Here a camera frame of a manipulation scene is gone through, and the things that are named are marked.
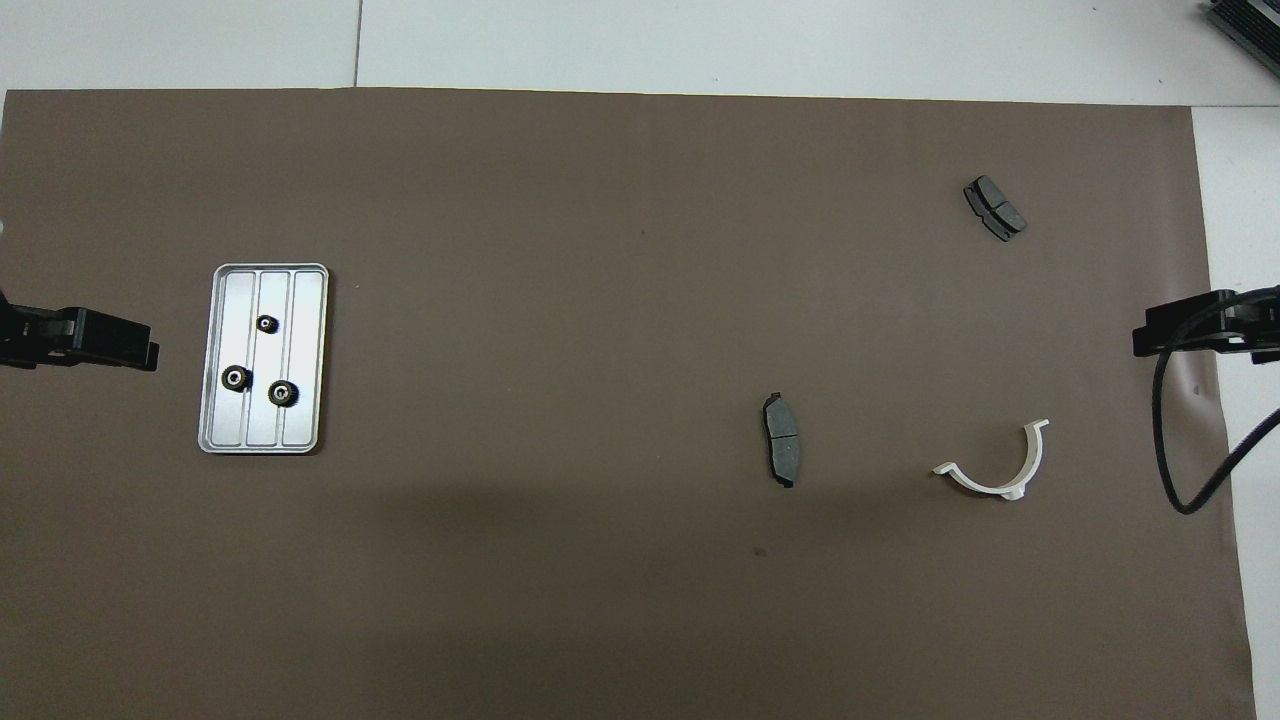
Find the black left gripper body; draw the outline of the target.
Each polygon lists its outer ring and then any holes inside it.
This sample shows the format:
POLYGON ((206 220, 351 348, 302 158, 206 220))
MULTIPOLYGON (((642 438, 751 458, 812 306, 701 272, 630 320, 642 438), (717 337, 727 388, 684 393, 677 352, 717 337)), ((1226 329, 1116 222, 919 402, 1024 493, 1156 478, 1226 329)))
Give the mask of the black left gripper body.
POLYGON ((1 305, 1 364, 154 369, 151 328, 87 307, 1 305))

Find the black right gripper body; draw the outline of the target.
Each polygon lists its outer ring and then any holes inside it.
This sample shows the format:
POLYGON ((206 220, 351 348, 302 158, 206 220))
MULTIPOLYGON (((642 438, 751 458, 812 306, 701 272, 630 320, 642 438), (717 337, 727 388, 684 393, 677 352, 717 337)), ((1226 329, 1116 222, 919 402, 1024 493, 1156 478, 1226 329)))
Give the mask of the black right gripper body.
POLYGON ((1208 350, 1279 360, 1279 290, 1215 290, 1146 310, 1148 356, 1208 350))

